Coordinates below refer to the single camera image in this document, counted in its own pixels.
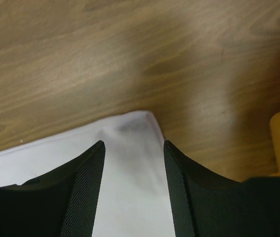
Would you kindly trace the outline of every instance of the table surface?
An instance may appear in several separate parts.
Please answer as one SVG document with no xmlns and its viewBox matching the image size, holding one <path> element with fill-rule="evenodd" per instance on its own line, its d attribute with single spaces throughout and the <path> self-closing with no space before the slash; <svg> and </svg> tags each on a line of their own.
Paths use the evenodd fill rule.
<svg viewBox="0 0 280 237">
<path fill-rule="evenodd" d="M 280 0 L 0 0 L 0 150 L 134 110 L 219 174 L 276 172 Z"/>
</svg>

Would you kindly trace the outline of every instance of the wooden table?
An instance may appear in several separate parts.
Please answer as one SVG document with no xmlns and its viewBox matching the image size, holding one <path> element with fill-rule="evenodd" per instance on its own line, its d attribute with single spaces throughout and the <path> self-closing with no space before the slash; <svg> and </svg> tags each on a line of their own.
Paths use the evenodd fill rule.
<svg viewBox="0 0 280 237">
<path fill-rule="evenodd" d="M 0 0 L 0 150 L 134 110 L 224 176 L 276 172 L 280 0 Z"/>
</svg>

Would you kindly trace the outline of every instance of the black object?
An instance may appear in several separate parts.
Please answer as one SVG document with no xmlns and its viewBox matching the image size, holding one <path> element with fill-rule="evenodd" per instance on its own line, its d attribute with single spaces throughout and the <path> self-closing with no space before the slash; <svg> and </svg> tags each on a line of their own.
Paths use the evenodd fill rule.
<svg viewBox="0 0 280 237">
<path fill-rule="evenodd" d="M 280 177 L 222 177 L 165 141 L 176 237 L 280 237 Z"/>
<path fill-rule="evenodd" d="M 104 159 L 99 141 L 23 185 L 0 188 L 0 237 L 90 237 Z"/>
</svg>

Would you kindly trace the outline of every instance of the black mesh panel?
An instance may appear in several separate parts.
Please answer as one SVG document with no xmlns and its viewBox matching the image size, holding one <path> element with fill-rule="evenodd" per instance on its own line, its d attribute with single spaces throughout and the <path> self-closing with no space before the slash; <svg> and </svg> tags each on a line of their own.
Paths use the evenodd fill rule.
<svg viewBox="0 0 280 237">
<path fill-rule="evenodd" d="M 167 151 L 165 151 L 165 168 L 176 236 L 195 237 L 195 230 L 185 187 L 185 177 Z"/>
<path fill-rule="evenodd" d="M 77 172 L 61 229 L 61 237 L 91 237 L 96 214 L 105 148 Z"/>
</svg>

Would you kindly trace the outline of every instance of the white sheet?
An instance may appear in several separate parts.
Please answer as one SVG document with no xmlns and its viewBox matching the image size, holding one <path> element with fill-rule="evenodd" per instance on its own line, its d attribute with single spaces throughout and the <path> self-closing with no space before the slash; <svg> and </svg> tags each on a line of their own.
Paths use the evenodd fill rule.
<svg viewBox="0 0 280 237">
<path fill-rule="evenodd" d="M 164 139 L 147 111 L 105 118 L 0 152 L 0 186 L 42 175 L 98 140 L 105 142 L 106 158 L 92 236 L 175 237 Z"/>
</svg>

